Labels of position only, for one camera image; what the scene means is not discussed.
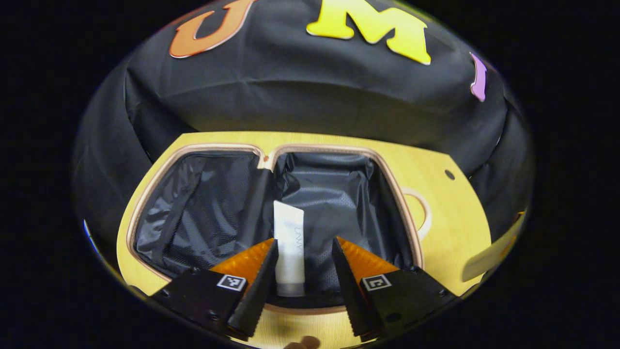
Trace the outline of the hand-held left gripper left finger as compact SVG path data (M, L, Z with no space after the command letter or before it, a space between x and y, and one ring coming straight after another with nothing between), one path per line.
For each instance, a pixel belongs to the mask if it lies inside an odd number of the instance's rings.
M181 321L218 336L254 336L279 258L274 238L215 267L188 268L151 299Z

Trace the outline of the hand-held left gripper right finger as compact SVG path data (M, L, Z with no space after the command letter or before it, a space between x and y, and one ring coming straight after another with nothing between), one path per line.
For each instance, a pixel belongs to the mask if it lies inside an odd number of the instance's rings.
M454 306L459 298L420 267L398 268L335 237L332 258L352 330L360 338L390 338Z

